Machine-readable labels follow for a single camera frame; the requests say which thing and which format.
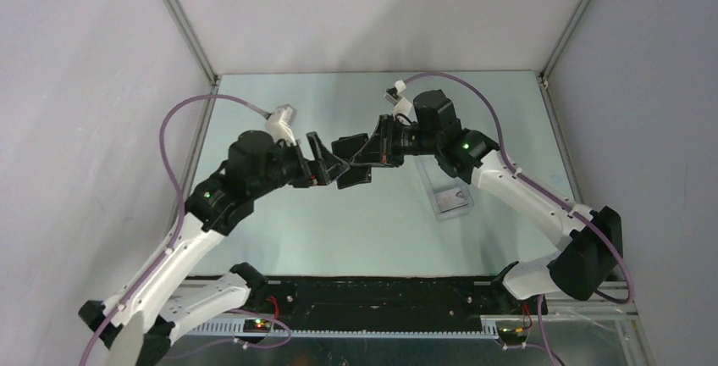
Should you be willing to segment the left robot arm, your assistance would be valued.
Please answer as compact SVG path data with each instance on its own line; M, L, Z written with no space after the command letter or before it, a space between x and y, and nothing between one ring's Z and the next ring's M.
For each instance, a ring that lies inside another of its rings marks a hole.
M241 307L252 313L264 308L266 280L248 263L193 295L171 296L201 259L253 213L256 200L284 186L330 185L349 170L348 162L331 153L316 133L307 139L311 159L294 142L266 131L242 133L218 169L185 200L174 229L130 281L111 297L80 308L80 318L93 333L80 361L86 363L102 343L111 352L124 352L122 363L155 365L176 341L215 316Z

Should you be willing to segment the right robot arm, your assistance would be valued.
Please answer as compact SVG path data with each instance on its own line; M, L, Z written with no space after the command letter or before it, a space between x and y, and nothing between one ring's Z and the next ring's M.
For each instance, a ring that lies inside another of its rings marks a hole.
M533 222L556 251L530 262L508 264L492 281L492 300L502 313L514 313L527 299L554 292L586 301L617 266L621 217L561 197L525 175L502 155L500 145L478 130L463 127L453 102L441 91L414 98L417 120L382 114L372 134L333 141L334 153L350 170L339 186L370 181L373 168L400 167L407 156L431 155L451 178L499 198Z

